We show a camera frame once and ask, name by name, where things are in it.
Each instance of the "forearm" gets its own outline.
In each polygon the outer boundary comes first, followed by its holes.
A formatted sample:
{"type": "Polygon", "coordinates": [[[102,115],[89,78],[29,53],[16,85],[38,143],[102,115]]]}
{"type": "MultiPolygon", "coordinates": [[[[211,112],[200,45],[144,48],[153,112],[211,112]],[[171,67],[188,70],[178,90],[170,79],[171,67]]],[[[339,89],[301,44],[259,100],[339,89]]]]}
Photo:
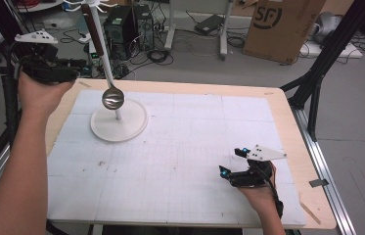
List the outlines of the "forearm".
{"type": "Polygon", "coordinates": [[[46,118],[23,117],[0,180],[0,234],[42,234],[47,215],[46,118]]]}
{"type": "Polygon", "coordinates": [[[261,227],[264,235],[284,235],[286,234],[282,222],[280,220],[277,211],[267,209],[267,211],[261,211],[258,213],[261,221],[261,227]]]}

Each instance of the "black metal leg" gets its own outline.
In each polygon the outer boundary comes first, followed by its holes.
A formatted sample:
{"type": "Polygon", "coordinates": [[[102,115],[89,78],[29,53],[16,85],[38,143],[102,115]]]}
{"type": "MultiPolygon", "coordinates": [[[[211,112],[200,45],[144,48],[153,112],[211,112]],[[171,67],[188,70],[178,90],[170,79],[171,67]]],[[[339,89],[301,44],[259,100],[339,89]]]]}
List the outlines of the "black metal leg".
{"type": "Polygon", "coordinates": [[[296,109],[303,109],[307,99],[310,96],[315,96],[310,104],[308,126],[313,140],[316,139],[316,116],[322,80],[364,20],[365,0],[355,0],[309,72],[281,87],[284,91],[298,87],[296,93],[289,99],[291,106],[296,109]]]}

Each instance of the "white shelf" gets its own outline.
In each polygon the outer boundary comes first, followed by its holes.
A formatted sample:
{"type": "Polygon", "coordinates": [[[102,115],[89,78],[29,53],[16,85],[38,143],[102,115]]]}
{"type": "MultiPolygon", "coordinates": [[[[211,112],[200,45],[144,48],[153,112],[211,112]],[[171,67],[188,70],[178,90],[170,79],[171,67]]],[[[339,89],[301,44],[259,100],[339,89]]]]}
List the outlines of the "white shelf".
{"type": "Polygon", "coordinates": [[[38,12],[38,11],[56,7],[58,5],[61,5],[62,3],[63,3],[63,0],[56,0],[55,2],[52,2],[52,3],[39,3],[35,7],[31,7],[31,8],[27,8],[27,9],[23,8],[22,6],[19,6],[19,9],[20,9],[20,12],[22,12],[22,13],[38,12]]]}

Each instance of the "spoon head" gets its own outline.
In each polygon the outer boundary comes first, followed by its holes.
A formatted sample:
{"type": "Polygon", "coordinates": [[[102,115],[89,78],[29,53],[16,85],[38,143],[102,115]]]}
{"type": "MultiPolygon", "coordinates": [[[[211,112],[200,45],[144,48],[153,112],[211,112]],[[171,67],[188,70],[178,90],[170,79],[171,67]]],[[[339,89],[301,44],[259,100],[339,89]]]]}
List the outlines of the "spoon head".
{"type": "Polygon", "coordinates": [[[103,93],[102,102],[107,109],[117,110],[124,103],[124,93],[115,87],[111,87],[103,93]]]}

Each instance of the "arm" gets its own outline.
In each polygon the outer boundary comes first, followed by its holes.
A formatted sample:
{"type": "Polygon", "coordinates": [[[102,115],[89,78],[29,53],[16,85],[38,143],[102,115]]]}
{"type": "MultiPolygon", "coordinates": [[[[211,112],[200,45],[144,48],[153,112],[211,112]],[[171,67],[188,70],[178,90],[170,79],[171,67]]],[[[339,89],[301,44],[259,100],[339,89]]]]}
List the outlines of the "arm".
{"type": "Polygon", "coordinates": [[[238,188],[247,198],[250,205],[257,212],[264,235],[284,235],[286,234],[282,221],[277,214],[276,205],[274,203],[273,193],[269,187],[258,188],[238,188]]]}
{"type": "Polygon", "coordinates": [[[23,116],[0,179],[0,234],[44,234],[48,205],[45,129],[72,82],[43,85],[21,72],[23,116]]]}

